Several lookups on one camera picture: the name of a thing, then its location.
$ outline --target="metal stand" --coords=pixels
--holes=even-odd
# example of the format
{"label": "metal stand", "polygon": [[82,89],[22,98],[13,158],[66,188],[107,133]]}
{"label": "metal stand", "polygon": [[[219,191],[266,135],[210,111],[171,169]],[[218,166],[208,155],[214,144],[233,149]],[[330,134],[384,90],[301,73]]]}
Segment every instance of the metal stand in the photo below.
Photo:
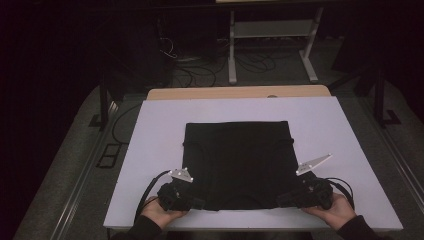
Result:
{"label": "metal stand", "polygon": [[236,64],[234,59],[234,39],[253,37],[287,37],[308,36],[305,49],[299,54],[305,66],[311,83],[316,83],[318,77],[309,61],[312,45],[319,27],[324,8],[319,8],[313,20],[267,21],[267,22],[235,22],[234,11],[230,17],[230,54],[228,57],[229,83],[237,84]]}

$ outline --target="black cable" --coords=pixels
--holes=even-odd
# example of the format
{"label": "black cable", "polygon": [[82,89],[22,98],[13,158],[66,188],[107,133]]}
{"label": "black cable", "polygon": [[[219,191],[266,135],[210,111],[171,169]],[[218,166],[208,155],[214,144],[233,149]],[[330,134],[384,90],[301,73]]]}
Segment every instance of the black cable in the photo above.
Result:
{"label": "black cable", "polygon": [[[342,185],[335,183],[333,181],[330,181],[330,179],[331,180],[338,180],[338,181],[341,181],[344,184],[346,184],[350,189],[350,193]],[[349,202],[350,206],[352,207],[352,209],[355,210],[355,202],[353,200],[353,190],[346,181],[339,179],[339,178],[324,178],[322,180],[328,181],[331,185],[335,186],[340,192],[342,192],[345,195],[345,197],[346,197],[347,201]]]}
{"label": "black cable", "polygon": [[168,171],[164,171],[162,173],[160,173],[157,177],[153,178],[152,181],[150,182],[149,186],[146,188],[146,191],[144,191],[143,196],[140,199],[140,202],[138,203],[137,206],[137,211],[135,212],[135,217],[134,217],[134,222],[137,220],[138,216],[140,216],[141,211],[143,211],[143,208],[150,202],[145,203],[147,196],[149,195],[150,191],[152,190],[152,188],[155,186],[156,182],[159,180],[160,177],[162,177],[163,175],[169,173]]}
{"label": "black cable", "polygon": [[158,199],[159,197],[154,197],[154,198],[152,198],[152,199],[150,199],[149,201],[147,201],[146,203],[144,203],[144,205],[143,205],[143,208],[142,209],[144,209],[147,205],[149,205],[149,203],[151,203],[151,202],[153,202],[153,201],[155,201],[156,199]]}
{"label": "black cable", "polygon": [[135,109],[135,108],[137,108],[137,107],[140,107],[141,106],[141,104],[142,103],[140,103],[140,104],[137,104],[137,105],[135,105],[135,106],[133,106],[133,107],[131,107],[130,109],[128,109],[128,110],[126,110],[124,113],[122,113],[116,120],[115,120],[115,122],[113,123],[113,126],[112,126],[112,138],[117,142],[117,143],[119,143],[119,144],[125,144],[125,145],[128,145],[128,144],[130,144],[129,142],[123,142],[123,141],[120,141],[117,137],[116,137],[116,135],[115,135],[115,128],[116,128],[116,124],[119,122],[119,120],[123,117],[123,116],[125,116],[128,112],[130,112],[131,110],[133,110],[133,109]]}
{"label": "black cable", "polygon": [[344,180],[342,180],[342,179],[340,179],[340,178],[326,178],[327,180],[337,180],[337,181],[340,181],[340,182],[343,182],[344,184],[346,184],[346,186],[349,188],[349,190],[350,190],[350,196],[352,196],[352,198],[353,198],[353,190],[352,190],[352,187],[350,187],[350,185],[349,185],[349,183],[347,183],[346,181],[344,181]]}

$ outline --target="white table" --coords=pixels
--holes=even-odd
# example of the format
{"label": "white table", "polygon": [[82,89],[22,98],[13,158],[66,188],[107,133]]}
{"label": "white table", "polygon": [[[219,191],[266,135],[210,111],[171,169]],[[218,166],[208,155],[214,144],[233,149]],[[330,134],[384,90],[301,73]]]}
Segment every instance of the white table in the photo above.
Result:
{"label": "white table", "polygon": [[[378,231],[402,225],[375,177],[335,97],[150,100],[138,121],[107,212],[104,226],[128,229],[142,194],[164,170],[181,168],[188,122],[288,121],[298,162],[332,153],[314,170],[319,177],[338,177],[354,190],[356,211]],[[169,182],[162,177],[151,191]],[[249,211],[201,211],[169,225],[169,230],[293,231],[327,228],[321,220],[295,208]]]}

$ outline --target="human hand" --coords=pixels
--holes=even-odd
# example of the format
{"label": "human hand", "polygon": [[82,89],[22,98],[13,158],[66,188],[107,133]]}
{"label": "human hand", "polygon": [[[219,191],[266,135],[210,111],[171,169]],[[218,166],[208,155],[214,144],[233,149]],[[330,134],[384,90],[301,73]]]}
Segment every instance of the human hand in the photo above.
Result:
{"label": "human hand", "polygon": [[338,193],[333,193],[333,205],[328,210],[324,210],[320,206],[302,208],[302,210],[321,218],[327,225],[336,231],[356,217],[356,213],[353,211],[346,197]]}
{"label": "human hand", "polygon": [[161,229],[164,229],[168,224],[177,218],[180,218],[187,214],[187,211],[165,211],[159,205],[159,199],[157,197],[150,197],[146,201],[147,205],[143,208],[141,215],[150,218],[155,222]]}

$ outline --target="floor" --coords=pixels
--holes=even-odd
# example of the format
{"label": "floor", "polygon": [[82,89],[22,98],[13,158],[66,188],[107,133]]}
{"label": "floor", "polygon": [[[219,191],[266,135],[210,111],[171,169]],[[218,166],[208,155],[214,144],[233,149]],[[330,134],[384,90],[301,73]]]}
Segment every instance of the floor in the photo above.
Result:
{"label": "floor", "polygon": [[[310,58],[319,84],[328,85],[345,75],[331,70],[341,42],[339,39],[317,40]],[[310,84],[298,55],[304,43],[304,39],[291,38],[237,42],[237,85]],[[220,49],[222,56],[217,61],[179,60],[169,87],[228,86],[225,40],[220,41]],[[422,205],[419,204],[422,199],[414,194],[414,190],[422,192],[419,188],[424,184],[424,126],[409,110],[402,94],[387,83],[385,107],[393,110],[402,124],[381,129],[372,116],[372,92],[367,97],[355,96],[352,91],[355,83],[356,80],[353,80],[344,84],[334,90],[332,95],[338,97],[365,155],[404,226],[402,231],[384,234],[395,239],[419,239],[424,235],[424,215]],[[98,94],[98,89],[94,89],[75,116],[74,124],[15,239],[108,238],[103,220],[127,145],[106,147],[108,144],[130,141],[132,127],[145,96],[129,95],[122,102],[112,104],[109,109],[110,122],[103,132],[99,132],[98,127],[89,126],[92,117],[99,113]],[[102,157],[105,152],[115,155],[116,159]],[[114,160],[115,165],[111,168],[99,167],[111,166]],[[404,174],[408,167],[413,177]],[[295,239],[290,233],[265,235],[256,239]],[[313,237],[317,240],[340,239],[332,231],[314,232]],[[217,237],[202,232],[193,233],[190,239]]]}

